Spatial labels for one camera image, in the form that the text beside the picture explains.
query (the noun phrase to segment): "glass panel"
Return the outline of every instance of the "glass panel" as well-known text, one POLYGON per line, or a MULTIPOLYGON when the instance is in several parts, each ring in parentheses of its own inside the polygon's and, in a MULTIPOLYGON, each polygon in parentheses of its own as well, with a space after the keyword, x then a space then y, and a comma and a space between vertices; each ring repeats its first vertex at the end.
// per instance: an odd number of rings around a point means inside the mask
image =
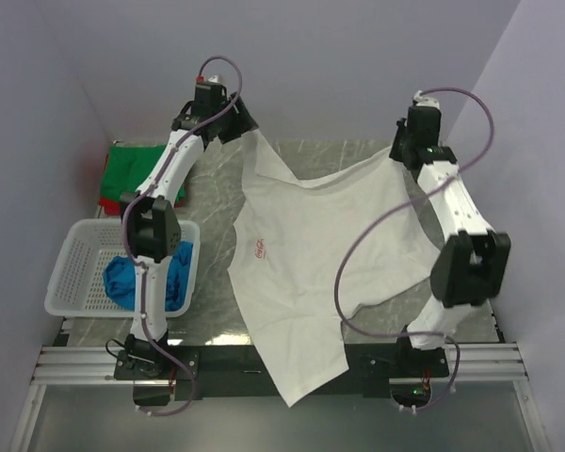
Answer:
POLYGON ((532 450, 510 383, 459 384, 454 395, 416 417, 399 413, 386 399, 314 395, 292 409, 278 397, 211 398, 176 416, 148 418, 134 410, 130 387, 53 386, 46 391, 29 448, 37 452, 342 449, 532 450))

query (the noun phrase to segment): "laundry basket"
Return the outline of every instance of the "laundry basket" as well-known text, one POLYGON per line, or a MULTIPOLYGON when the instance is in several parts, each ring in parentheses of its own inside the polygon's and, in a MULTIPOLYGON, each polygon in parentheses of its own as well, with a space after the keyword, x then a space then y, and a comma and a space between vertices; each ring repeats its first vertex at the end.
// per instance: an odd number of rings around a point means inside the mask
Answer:
MULTIPOLYGON (((178 222, 181 240, 192 242, 192 256, 185 302, 179 310, 167 312, 167 317, 182 315, 190 307, 201 247, 197 223, 178 222)), ((63 243, 48 282, 44 300, 46 311, 66 317, 134 316, 134 311, 122 309, 105 293, 103 271, 115 256, 125 256, 118 218, 82 219, 75 223, 63 243)))

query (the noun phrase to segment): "red logo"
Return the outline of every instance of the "red logo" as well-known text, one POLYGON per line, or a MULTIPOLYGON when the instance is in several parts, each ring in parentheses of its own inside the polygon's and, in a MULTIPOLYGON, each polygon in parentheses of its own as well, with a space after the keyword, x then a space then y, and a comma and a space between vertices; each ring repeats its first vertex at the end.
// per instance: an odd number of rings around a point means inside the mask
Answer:
POLYGON ((266 251, 264 250, 264 239, 260 238, 255 242, 255 257, 264 259, 266 251))

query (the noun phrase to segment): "gray wall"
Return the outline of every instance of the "gray wall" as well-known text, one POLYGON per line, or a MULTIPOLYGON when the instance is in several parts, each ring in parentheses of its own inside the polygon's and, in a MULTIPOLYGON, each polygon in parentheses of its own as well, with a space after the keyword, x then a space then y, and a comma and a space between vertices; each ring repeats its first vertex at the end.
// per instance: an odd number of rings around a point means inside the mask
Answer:
POLYGON ((56 332, 46 284, 65 234, 96 203, 105 145, 37 9, 0 0, 0 451, 56 332))
MULTIPOLYGON (((498 133, 465 183, 513 241, 494 307, 519 343, 554 450, 565 451, 565 0, 521 3, 475 91, 498 133)), ((449 142, 464 160, 485 133, 468 105, 449 142)))
MULTIPOLYGON (((128 140, 167 136, 213 54, 241 66, 270 137, 390 139, 417 89, 473 87, 518 4, 37 1, 108 134, 128 140)), ((462 106, 444 99, 448 127, 462 106)))

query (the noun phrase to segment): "black bracket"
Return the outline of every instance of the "black bracket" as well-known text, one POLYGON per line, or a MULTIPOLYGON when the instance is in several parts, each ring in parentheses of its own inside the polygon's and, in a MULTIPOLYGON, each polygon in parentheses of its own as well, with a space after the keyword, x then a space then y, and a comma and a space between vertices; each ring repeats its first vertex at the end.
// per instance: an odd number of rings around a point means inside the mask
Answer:
MULTIPOLYGON (((252 346, 166 346, 167 351, 192 370, 203 397, 277 396, 278 391, 257 350, 252 346)), ((400 339, 395 344, 345 345, 349 370, 316 389, 315 395, 362 394, 364 397, 389 398, 390 379, 420 379, 428 370, 432 378, 449 375, 447 359, 442 348, 416 350, 410 340, 400 339)), ((150 376, 142 370, 143 363, 132 365, 120 352, 114 378, 133 380, 137 404, 155 406, 170 400, 164 386, 142 385, 146 379, 171 379, 170 361, 165 361, 158 374, 150 376)), ((175 400, 188 400, 191 384, 187 376, 177 372, 175 400)))
POLYGON ((457 159, 447 146, 438 146, 442 112, 434 106, 416 106, 408 109, 408 118, 397 125, 394 144, 389 157, 401 162, 416 181, 423 165, 436 161, 456 163, 457 159))
MULTIPOLYGON (((187 102, 180 114, 171 123, 171 130, 190 130, 223 110, 233 99, 226 87, 216 82, 198 81, 195 85, 195 98, 187 102)), ((225 144, 239 138, 245 132, 255 130, 257 122, 251 117, 241 98, 238 98, 233 108, 218 120, 199 130, 196 135, 202 138, 203 148, 216 137, 225 144)))
MULTIPOLYGON (((121 217, 139 193, 121 193, 121 217)), ((180 224, 169 201, 162 196, 146 197, 134 206, 127 223, 130 250, 135 256, 147 256, 160 263, 172 256, 180 244, 180 224)))
POLYGON ((431 269, 431 292, 445 308, 483 304, 500 292, 509 252, 505 233, 450 235, 431 269))
MULTIPOLYGON (((166 334, 158 345, 165 349, 174 358, 184 364, 197 377, 199 369, 200 352, 196 347, 173 347, 168 345, 166 334)), ((129 334, 125 339, 124 348, 118 353, 113 378, 118 380, 134 381, 134 401, 141 407, 166 406, 170 400, 186 400, 190 396, 190 377, 170 360, 166 359, 147 341, 138 340, 129 334), (143 385, 144 380, 166 380, 171 385, 143 385)))

